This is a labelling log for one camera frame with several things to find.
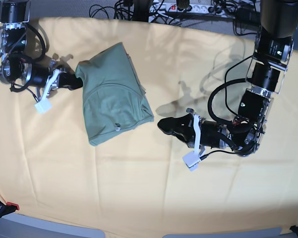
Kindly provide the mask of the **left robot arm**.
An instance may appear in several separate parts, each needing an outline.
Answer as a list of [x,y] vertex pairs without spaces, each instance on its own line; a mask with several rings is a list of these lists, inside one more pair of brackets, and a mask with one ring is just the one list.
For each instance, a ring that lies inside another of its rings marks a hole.
[[[264,134],[266,116],[279,79],[288,69],[293,52],[294,34],[298,26],[298,0],[263,0],[260,2],[260,27],[251,60],[255,65],[251,77],[225,80],[209,96],[207,109],[211,117],[205,120],[193,109],[180,118],[161,119],[157,126],[167,135],[194,149],[195,159],[208,157],[206,147],[213,153],[246,157],[255,153]],[[218,117],[213,111],[213,99],[229,86],[249,83],[232,120]]]

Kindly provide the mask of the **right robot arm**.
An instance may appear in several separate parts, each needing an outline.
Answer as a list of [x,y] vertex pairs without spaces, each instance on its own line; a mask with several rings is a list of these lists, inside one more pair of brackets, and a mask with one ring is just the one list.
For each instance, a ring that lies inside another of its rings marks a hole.
[[[83,86],[64,65],[51,59],[47,66],[41,65],[46,56],[47,45],[39,31],[29,23],[29,0],[0,0],[0,81],[10,85],[10,91],[31,92],[36,102],[41,94],[49,95],[59,88],[76,90]],[[41,45],[41,53],[33,58],[26,55],[27,33],[32,31]]]

